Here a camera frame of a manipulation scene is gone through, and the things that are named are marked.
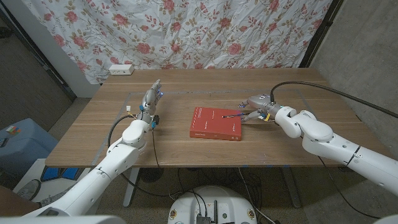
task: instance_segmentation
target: white wall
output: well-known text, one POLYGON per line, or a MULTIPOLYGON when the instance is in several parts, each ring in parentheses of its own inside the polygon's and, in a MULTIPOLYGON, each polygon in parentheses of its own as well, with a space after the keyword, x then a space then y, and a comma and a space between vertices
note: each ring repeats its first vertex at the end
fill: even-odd
POLYGON ((90 84, 60 46, 21 0, 2 0, 77 97, 90 98, 100 85, 90 84))
MULTIPOLYGON (((397 6, 397 0, 344 1, 310 66, 333 88, 395 113, 398 113, 397 6)), ((398 158, 398 119, 351 100, 347 103, 398 158)))

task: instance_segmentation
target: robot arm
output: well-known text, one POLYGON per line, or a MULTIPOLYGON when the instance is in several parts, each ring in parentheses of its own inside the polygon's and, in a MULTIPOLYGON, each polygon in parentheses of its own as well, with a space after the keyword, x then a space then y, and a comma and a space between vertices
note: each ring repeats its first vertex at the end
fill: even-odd
POLYGON ((63 197, 46 207, 28 213, 25 217, 84 215, 111 181, 130 168, 137 161, 139 151, 145 148, 144 133, 148 132, 151 127, 156 104, 163 95, 159 90, 160 87, 160 80, 157 80, 147 91, 140 106, 141 113, 124 130, 122 137, 110 145, 106 157, 98 166, 84 176, 63 197))
POLYGON ((257 108, 256 113, 270 114, 289 137, 302 136, 307 152, 340 162, 398 196, 398 161, 335 134, 309 111, 297 114, 291 107, 271 103, 267 95, 252 96, 239 106, 245 104, 257 108))

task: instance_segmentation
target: wooden table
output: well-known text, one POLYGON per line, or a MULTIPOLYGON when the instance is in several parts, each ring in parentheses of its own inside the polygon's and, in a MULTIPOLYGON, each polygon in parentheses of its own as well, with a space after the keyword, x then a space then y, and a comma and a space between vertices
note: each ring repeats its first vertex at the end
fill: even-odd
MULTIPOLYGON (((161 167, 268 167, 320 166, 317 156, 305 151, 301 139, 289 138, 274 123, 261 120, 242 125, 242 141, 189 137, 196 106, 239 109, 238 104, 284 81, 298 80, 328 85, 315 69, 267 68, 220 70, 136 70, 129 76, 110 76, 60 140, 45 163, 51 167, 92 167, 106 153, 106 137, 112 124, 126 115, 126 105, 139 111, 142 97, 160 78, 164 96, 157 105, 156 152, 161 167)), ((336 134, 361 146, 392 157, 380 141, 340 96, 303 85, 284 85, 275 100, 297 111, 309 110, 336 134)), ((120 138, 131 120, 124 119, 113 132, 120 138)), ((134 167, 156 167, 152 136, 134 167)), ((326 160, 329 165, 337 162, 326 160)))

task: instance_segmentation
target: wall outlet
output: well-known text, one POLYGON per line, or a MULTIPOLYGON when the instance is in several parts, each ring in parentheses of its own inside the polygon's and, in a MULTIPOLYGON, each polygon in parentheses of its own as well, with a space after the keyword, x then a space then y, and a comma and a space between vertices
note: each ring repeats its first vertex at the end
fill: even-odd
POLYGON ((111 75, 131 75, 134 67, 132 65, 112 65, 109 71, 111 75))

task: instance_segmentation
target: red book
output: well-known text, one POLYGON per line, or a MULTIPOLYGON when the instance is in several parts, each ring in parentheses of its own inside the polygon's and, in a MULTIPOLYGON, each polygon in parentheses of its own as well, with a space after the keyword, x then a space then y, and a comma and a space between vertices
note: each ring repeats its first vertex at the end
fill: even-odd
POLYGON ((241 113, 239 110, 196 107, 189 131, 191 138, 208 138, 240 141, 242 138, 241 117, 223 116, 241 113))

